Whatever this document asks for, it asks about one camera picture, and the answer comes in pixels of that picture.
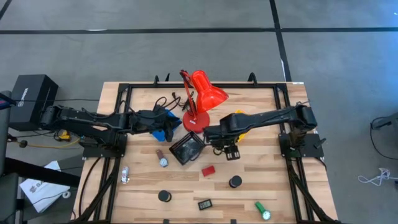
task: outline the black bottle cap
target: black bottle cap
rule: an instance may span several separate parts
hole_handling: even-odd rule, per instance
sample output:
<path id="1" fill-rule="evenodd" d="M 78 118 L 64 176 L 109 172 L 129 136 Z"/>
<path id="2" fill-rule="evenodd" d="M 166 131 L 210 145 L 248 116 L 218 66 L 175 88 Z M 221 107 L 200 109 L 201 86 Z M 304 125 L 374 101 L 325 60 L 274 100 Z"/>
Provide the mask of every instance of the black bottle cap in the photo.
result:
<path id="1" fill-rule="evenodd" d="M 169 202 L 172 199 L 172 194 L 166 190 L 161 190 L 157 197 L 162 202 Z"/>
<path id="2" fill-rule="evenodd" d="M 229 186 L 232 188 L 239 187 L 242 184 L 242 178 L 238 175 L 235 175 L 229 180 Z"/>

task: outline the black tape line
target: black tape line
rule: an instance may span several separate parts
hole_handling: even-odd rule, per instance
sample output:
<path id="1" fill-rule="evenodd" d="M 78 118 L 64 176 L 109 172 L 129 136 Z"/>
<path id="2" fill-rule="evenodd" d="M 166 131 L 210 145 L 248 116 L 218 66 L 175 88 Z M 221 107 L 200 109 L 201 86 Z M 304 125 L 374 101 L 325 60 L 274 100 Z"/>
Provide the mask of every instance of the black tape line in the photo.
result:
<path id="1" fill-rule="evenodd" d="M 275 0 L 269 0 L 269 4 L 271 5 L 272 18 L 274 20 L 276 39 L 278 41 L 279 55 L 280 55 L 280 59 L 282 60 L 285 81 L 291 82 L 292 76 L 290 75 L 289 63 L 287 62 L 284 38 L 282 36 L 282 32 L 281 32 L 281 28 L 280 28 L 280 24 L 279 24 L 279 17 L 278 17 L 278 11 L 276 9 Z"/>
<path id="2" fill-rule="evenodd" d="M 0 34 L 188 34 L 188 33 L 233 33 L 275 32 L 274 28 L 171 28 L 171 29 L 96 29 L 96 30 L 0 30 Z"/>
<path id="3" fill-rule="evenodd" d="M 0 11 L 0 20 L 2 19 L 2 17 L 4 16 L 4 13 L 6 13 L 8 7 L 10 6 L 12 0 L 7 0 L 6 3 L 4 3 L 3 7 L 1 8 Z"/>
<path id="4" fill-rule="evenodd" d="M 397 32 L 398 27 L 282 28 L 281 32 Z"/>

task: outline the wooden table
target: wooden table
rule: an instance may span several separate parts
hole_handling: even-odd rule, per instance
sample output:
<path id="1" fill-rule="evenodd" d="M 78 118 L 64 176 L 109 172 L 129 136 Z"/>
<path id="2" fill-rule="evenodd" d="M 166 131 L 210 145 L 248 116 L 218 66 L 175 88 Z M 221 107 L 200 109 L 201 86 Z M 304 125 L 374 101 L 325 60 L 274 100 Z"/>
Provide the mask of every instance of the wooden table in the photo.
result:
<path id="1" fill-rule="evenodd" d="M 98 113 L 113 112 L 118 85 L 118 82 L 104 84 Z M 302 83 L 287 83 L 287 87 L 292 105 L 298 101 L 307 101 L 307 93 Z M 130 106 L 136 111 L 152 109 L 161 96 L 166 96 L 170 102 L 173 91 L 177 96 L 186 99 L 183 88 L 140 88 L 133 90 Z M 228 88 L 225 91 L 229 99 L 209 111 L 211 125 L 218 124 L 222 117 L 237 109 L 249 114 L 275 110 L 274 94 L 270 89 Z M 179 107 L 173 113 L 180 118 L 183 116 Z M 295 223 L 285 159 L 280 155 L 277 140 L 278 125 L 252 129 L 238 143 L 241 153 L 239 160 L 227 161 L 224 154 L 216 156 L 208 146 L 196 161 L 181 166 L 170 153 L 169 147 L 186 134 L 187 131 L 181 125 L 171 143 L 158 142 L 151 134 L 129 135 L 121 168 L 130 168 L 130 181 L 128 184 L 120 183 L 119 174 L 112 222 L 161 223 L 166 218 L 171 223 L 229 223 L 231 219 L 237 219 L 238 223 L 264 223 L 254 206 L 256 201 L 260 201 L 272 214 L 267 223 Z M 161 149 L 169 160 L 168 167 L 159 165 L 155 153 L 157 149 Z M 95 158 L 85 161 L 78 195 L 94 161 Z M 101 159 L 97 163 L 89 177 L 83 197 L 83 209 L 98 192 L 103 161 Z M 324 166 L 312 158 L 303 159 L 303 163 L 310 193 L 326 214 L 337 218 Z M 204 177 L 201 170 L 210 165 L 215 167 L 216 173 Z M 228 186 L 229 179 L 234 175 L 241 176 L 243 180 L 243 184 L 236 189 Z M 160 190 L 172 193 L 169 203 L 159 201 L 157 194 Z M 208 198 L 213 202 L 213 207 L 199 211 L 198 202 Z M 299 198 L 303 218 L 306 218 L 300 193 Z M 105 217 L 107 201 L 108 196 L 105 195 L 101 218 Z M 79 197 L 76 198 L 74 207 L 76 214 L 78 202 Z"/>

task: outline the small white object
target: small white object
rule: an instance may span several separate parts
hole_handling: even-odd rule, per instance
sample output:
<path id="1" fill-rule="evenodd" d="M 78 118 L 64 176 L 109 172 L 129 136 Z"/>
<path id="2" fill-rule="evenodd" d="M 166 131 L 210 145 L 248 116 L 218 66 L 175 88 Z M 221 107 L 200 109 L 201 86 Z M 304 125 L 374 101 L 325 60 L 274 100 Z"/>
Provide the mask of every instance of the small white object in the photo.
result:
<path id="1" fill-rule="evenodd" d="M 167 159 L 166 159 L 166 158 L 161 158 L 160 161 L 159 161 L 159 164 L 160 164 L 160 166 L 162 166 L 162 167 L 167 167 L 168 164 L 169 164 L 169 162 L 167 162 Z"/>
<path id="2" fill-rule="evenodd" d="M 123 167 L 123 170 L 122 170 L 122 177 L 121 177 L 121 182 L 123 183 L 123 184 L 126 184 L 126 183 L 128 183 L 129 182 L 129 180 L 130 180 L 130 177 L 129 177 L 129 167 Z"/>
<path id="3" fill-rule="evenodd" d="M 262 219 L 264 220 L 270 220 L 271 219 L 271 212 L 266 210 L 265 212 L 262 213 Z"/>
<path id="4" fill-rule="evenodd" d="M 62 197 L 63 198 L 70 198 L 70 195 L 71 195 L 71 193 L 70 192 L 64 192 L 64 193 L 62 193 Z"/>
<path id="5" fill-rule="evenodd" d="M 379 170 L 381 171 L 381 174 L 379 176 L 375 177 L 375 178 L 372 178 L 372 179 L 369 180 L 366 177 L 364 177 L 362 175 L 359 175 L 358 176 L 358 180 L 361 183 L 365 183 L 365 184 L 372 183 L 372 184 L 374 184 L 374 185 L 376 185 L 378 187 L 381 185 L 382 180 L 389 180 L 389 179 L 398 180 L 398 177 L 390 177 L 391 173 L 386 168 L 379 168 Z"/>

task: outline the can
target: can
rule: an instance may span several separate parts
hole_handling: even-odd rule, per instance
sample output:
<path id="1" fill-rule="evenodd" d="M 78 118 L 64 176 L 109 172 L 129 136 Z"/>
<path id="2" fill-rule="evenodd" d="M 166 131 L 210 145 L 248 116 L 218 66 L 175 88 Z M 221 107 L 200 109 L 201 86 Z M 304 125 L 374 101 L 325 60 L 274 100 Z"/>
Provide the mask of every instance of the can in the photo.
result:
<path id="1" fill-rule="evenodd" d="M 129 180 L 129 167 L 123 167 L 121 181 L 123 184 L 126 184 L 129 182 Z"/>

